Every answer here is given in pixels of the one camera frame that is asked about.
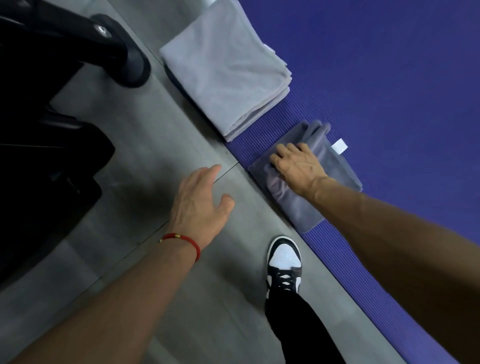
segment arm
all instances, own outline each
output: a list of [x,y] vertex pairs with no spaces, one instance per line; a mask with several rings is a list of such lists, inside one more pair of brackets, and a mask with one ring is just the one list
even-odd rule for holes
[[[169,232],[205,248],[234,207],[222,197],[213,205],[212,187],[220,166],[202,168],[183,180],[173,205]],[[86,308],[30,345],[12,364],[138,363],[154,329],[196,259],[188,242],[168,239]]]
[[271,162],[291,189],[340,231],[383,288],[459,361],[477,362],[480,248],[340,185],[306,144],[278,145],[277,153]]

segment forearm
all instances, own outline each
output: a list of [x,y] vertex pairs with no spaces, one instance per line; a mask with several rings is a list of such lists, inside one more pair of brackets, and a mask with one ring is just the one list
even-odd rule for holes
[[475,244],[331,179],[317,182],[307,199],[424,329],[457,359],[474,359],[480,328]]
[[183,240],[162,242],[12,363],[138,363],[195,258],[195,249]]

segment black pants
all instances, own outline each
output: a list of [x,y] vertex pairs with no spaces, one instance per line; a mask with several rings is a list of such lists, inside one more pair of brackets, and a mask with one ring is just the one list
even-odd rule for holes
[[327,329],[299,294],[271,290],[265,303],[265,315],[282,343],[287,364],[345,364]]

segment gray floor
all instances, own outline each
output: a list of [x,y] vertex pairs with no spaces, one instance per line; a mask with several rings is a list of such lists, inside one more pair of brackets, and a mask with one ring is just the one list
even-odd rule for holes
[[231,194],[235,210],[181,286],[144,362],[283,362],[262,307],[266,250],[273,237],[286,234],[299,243],[303,257],[301,295],[323,320],[346,361],[403,363],[166,78],[158,48],[208,2],[112,0],[113,6],[107,0],[52,2],[119,20],[147,53],[153,76],[145,86],[129,90],[87,65],[55,98],[55,108],[100,127],[117,151],[96,176],[103,190],[100,201],[50,256],[0,293],[0,363],[85,305],[147,254],[164,232],[179,181],[195,168],[216,163],[223,168],[215,197]]

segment gray towel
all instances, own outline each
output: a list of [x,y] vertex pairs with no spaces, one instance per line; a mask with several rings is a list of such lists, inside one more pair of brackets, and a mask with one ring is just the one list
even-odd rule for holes
[[[329,131],[330,124],[328,123],[322,125],[320,121],[313,121],[308,124],[306,121],[302,121],[281,137],[276,144],[306,143],[317,156],[326,174],[344,186],[361,191],[362,184],[355,172],[345,158],[332,149],[326,138]],[[299,233],[307,232],[323,221],[324,217],[307,200],[295,194],[280,178],[277,170],[272,167],[269,157],[276,152],[275,145],[262,154],[248,168],[248,171],[260,187],[271,194],[295,229]]]
[[291,72],[263,44],[236,0],[217,0],[160,55],[226,141],[289,92]]

